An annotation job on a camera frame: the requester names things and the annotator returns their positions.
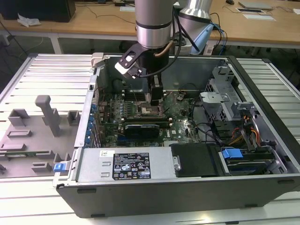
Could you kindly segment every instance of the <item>wire bundle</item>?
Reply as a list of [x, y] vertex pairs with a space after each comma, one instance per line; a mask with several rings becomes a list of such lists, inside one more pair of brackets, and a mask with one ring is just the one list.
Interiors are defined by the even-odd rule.
[[220, 34], [220, 39], [219, 39], [218, 43], [216, 44], [216, 46], [214, 47], [214, 49], [220, 44], [220, 42], [222, 40], [222, 37], [224, 38], [223, 39], [223, 47], [222, 47], [222, 49], [221, 49], [221, 51], [219, 53], [219, 55], [221, 55], [223, 53], [224, 49], [225, 49], [226, 44], [227, 44], [228, 35], [227, 35], [226, 31], [224, 31], [224, 30], [221, 29], [219, 14], [218, 13], [211, 13], [210, 15], [217, 15], [218, 24], [215, 24], [213, 22], [211, 22], [211, 24], [218, 30], [218, 32]]

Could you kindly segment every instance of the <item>orange wire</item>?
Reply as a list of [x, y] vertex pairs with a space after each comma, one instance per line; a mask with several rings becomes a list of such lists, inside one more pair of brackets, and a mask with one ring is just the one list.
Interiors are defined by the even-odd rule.
[[237, 131], [237, 130], [239, 130], [239, 128], [238, 128], [238, 127], [237, 127], [237, 128], [235, 128], [235, 129], [233, 130], [233, 132], [232, 132], [232, 138], [231, 138], [231, 140], [233, 139], [234, 132], [235, 132], [235, 131]]
[[261, 145], [260, 145], [260, 143], [259, 143], [259, 135], [257, 134], [257, 132], [256, 132], [255, 130], [252, 130], [252, 129], [251, 129], [251, 131], [252, 131], [253, 133], [255, 133], [256, 143], [257, 143], [257, 145], [260, 147]]

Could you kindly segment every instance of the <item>warning label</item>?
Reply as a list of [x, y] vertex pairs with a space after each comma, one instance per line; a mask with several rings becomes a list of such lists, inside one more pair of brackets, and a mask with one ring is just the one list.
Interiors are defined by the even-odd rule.
[[149, 153], [114, 154], [112, 178], [114, 180], [150, 179]]

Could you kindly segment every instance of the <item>silver cylinder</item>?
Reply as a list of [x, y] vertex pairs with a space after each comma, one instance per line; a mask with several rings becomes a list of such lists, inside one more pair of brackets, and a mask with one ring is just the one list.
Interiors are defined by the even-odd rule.
[[135, 0], [137, 41], [146, 48], [160, 48], [170, 41], [174, 0]]
[[212, 0], [189, 0], [187, 6], [180, 11], [180, 14], [210, 20], [211, 2]]
[[136, 26], [137, 40], [145, 48], [161, 48], [170, 41], [171, 25], [161, 29]]

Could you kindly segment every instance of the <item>desk leg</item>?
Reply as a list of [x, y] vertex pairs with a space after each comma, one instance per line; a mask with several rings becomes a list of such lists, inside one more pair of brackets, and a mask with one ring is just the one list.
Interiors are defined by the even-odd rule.
[[252, 50], [251, 56], [256, 56], [261, 48], [260, 47], [254, 47]]
[[4, 46], [9, 46], [9, 41], [5, 34], [0, 35], [0, 42], [2, 42]]
[[208, 41], [208, 42], [206, 43], [206, 46], [205, 46], [203, 55], [211, 55], [211, 54], [212, 54], [212, 50], [214, 49], [214, 46], [215, 46], [214, 43]]
[[63, 54], [63, 50], [58, 41], [58, 37], [50, 37], [55, 54]]
[[89, 39], [90, 41], [90, 53], [94, 53], [95, 52], [95, 41], [94, 39]]

